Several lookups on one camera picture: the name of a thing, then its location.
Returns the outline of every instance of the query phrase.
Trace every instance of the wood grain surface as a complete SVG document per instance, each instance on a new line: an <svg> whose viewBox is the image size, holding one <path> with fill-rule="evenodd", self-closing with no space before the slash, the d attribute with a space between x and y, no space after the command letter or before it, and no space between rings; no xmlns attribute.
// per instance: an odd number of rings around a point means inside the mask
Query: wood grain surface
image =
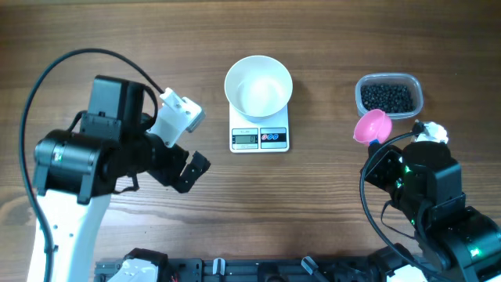
<svg viewBox="0 0 501 282"><path fill-rule="evenodd" d="M365 74L404 72L424 89L419 119L449 130L463 167L467 203L501 224L500 2L206 1L0 7L0 281L25 280L34 239L17 159L21 110L36 78L72 49L112 49L207 111L179 144L212 163L188 194L141 175L141 190L113 196L95 260L133 248L172 258L297 258L366 255L383 242L359 200L366 148L352 139L355 84ZM223 89L239 59L262 54L294 80L286 154L229 151ZM116 59L75 57L58 66L34 99L27 155L54 128L87 108L97 74L144 81ZM152 112L150 102L145 111ZM394 124L393 134L413 120ZM130 183L121 179L119 188ZM378 215L387 194L367 187ZM411 226L390 210L388 222ZM415 244L384 229L388 236Z"/></svg>

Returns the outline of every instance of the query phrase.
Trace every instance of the white bowl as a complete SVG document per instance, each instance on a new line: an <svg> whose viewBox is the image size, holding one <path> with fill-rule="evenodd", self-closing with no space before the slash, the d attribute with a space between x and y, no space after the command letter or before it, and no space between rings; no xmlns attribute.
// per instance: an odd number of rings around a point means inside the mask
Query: white bowl
<svg viewBox="0 0 501 282"><path fill-rule="evenodd" d="M292 96L292 77L268 56L248 56L236 62L225 79L229 103L249 120L260 120L282 110Z"/></svg>

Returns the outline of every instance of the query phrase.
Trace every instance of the digital display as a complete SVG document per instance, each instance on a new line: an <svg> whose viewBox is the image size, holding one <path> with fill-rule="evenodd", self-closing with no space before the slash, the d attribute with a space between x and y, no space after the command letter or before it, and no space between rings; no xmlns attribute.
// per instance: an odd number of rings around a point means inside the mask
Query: digital display
<svg viewBox="0 0 501 282"><path fill-rule="evenodd" d="M256 143L256 136L235 136L235 144Z"/></svg>

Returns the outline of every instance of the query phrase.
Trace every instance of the pink cup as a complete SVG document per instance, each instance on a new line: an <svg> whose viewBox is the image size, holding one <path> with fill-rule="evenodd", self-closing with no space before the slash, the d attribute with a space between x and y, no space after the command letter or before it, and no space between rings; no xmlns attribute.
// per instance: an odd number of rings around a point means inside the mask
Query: pink cup
<svg viewBox="0 0 501 282"><path fill-rule="evenodd" d="M353 132L353 139L368 146L377 140L383 143L391 133L391 119L382 110L370 110L360 118Z"/></svg>

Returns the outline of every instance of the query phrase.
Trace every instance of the clear plastic container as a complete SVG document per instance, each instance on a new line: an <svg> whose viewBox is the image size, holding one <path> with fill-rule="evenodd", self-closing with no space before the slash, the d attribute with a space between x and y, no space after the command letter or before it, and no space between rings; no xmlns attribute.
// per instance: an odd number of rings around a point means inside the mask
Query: clear plastic container
<svg viewBox="0 0 501 282"><path fill-rule="evenodd" d="M387 114L393 120L411 118L417 115L423 109L423 91L421 90L421 84L415 77L410 74L399 74L399 73L381 73L381 74L367 74L365 77L360 78L359 82L355 86L355 102L357 103L357 108L359 111L359 116L367 114L368 110L363 106L362 103L362 93L360 89L364 85L372 85L378 83L388 83L405 85L409 88L410 95L413 98L414 110L405 113Z"/></svg>

